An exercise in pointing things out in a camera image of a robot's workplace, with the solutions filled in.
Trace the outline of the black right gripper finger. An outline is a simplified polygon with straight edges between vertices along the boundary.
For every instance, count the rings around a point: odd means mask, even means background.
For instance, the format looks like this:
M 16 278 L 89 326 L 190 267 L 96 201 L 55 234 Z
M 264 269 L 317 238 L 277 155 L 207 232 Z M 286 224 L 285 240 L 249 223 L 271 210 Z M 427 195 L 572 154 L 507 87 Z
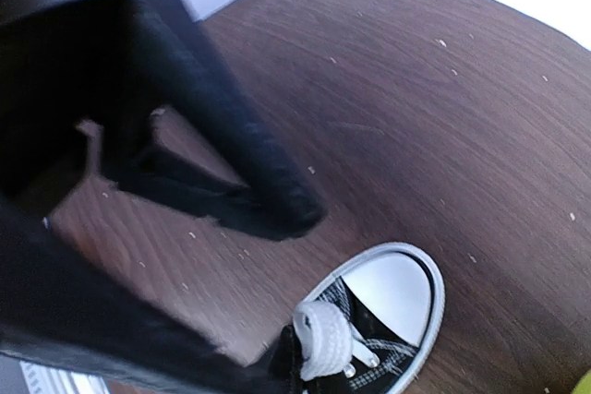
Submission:
M 1 352 L 163 393 L 285 393 L 1 201 Z

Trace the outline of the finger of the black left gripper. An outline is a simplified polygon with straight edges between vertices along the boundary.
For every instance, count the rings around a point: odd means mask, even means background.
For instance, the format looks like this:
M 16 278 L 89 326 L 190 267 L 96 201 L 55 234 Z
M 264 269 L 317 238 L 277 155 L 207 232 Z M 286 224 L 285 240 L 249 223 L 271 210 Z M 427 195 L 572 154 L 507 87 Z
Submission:
M 224 228 L 263 234 L 260 205 L 242 185 L 218 179 L 163 147 L 153 137 L 138 147 L 103 141 L 103 176 L 119 190 Z
M 324 218 L 320 199 L 249 107 L 204 35 L 187 45 L 147 0 L 128 0 L 128 81 L 137 113 L 166 104 L 200 132 L 244 181 L 260 205 L 269 240 L 305 236 Z

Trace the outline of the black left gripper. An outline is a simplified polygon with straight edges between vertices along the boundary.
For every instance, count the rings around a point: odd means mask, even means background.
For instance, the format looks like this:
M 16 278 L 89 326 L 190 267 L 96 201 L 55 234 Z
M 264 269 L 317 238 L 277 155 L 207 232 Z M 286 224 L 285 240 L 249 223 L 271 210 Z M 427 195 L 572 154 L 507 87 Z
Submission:
M 151 114 L 175 98 L 169 59 L 192 49 L 193 24 L 182 0 L 1 0 L 2 196 L 66 196 L 86 119 L 103 128 L 109 179 L 161 171 Z

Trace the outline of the white shoelace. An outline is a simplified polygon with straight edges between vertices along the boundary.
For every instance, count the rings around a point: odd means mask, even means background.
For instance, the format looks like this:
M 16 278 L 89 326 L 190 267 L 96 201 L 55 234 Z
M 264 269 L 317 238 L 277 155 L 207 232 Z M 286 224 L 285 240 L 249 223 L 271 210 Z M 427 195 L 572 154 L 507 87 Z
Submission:
M 350 378 L 356 374 L 354 359 L 368 368 L 380 364 L 378 355 L 335 304 L 299 304 L 293 313 L 293 327 L 301 346 L 300 376 L 305 382 L 340 374 Z

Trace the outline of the black white canvas sneaker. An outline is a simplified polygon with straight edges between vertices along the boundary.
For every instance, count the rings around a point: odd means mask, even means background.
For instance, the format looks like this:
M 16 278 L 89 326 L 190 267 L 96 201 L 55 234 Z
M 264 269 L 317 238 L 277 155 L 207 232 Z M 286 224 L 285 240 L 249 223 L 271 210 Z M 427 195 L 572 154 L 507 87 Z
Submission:
M 350 378 L 340 374 L 305 382 L 300 376 L 303 358 L 292 315 L 259 359 L 282 381 L 285 392 L 401 393 L 418 375 L 438 337 L 445 286 L 439 267 L 425 251 L 390 242 L 343 263 L 299 304 L 313 301 L 335 304 L 378 355 L 380 364 L 368 368 L 354 359 L 356 374 Z

